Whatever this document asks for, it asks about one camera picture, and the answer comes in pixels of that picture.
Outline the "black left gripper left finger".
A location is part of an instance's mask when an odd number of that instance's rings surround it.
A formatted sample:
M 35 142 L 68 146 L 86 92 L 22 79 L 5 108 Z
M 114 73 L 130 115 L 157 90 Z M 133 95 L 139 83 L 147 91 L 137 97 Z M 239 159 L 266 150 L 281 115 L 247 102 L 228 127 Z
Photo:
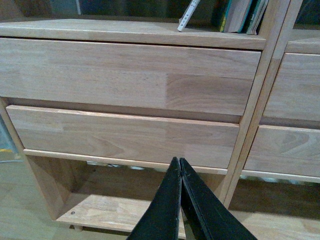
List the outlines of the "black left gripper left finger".
M 182 177 L 180 161 L 173 157 L 148 209 L 128 240 L 177 240 L 179 238 Z

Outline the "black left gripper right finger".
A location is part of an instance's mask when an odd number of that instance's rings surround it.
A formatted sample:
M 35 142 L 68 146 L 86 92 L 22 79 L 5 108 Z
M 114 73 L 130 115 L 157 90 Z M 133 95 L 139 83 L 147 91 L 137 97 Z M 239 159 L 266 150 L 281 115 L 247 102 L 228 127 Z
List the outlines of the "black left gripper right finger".
M 181 207 L 197 240 L 255 240 L 185 158 L 180 158 Z

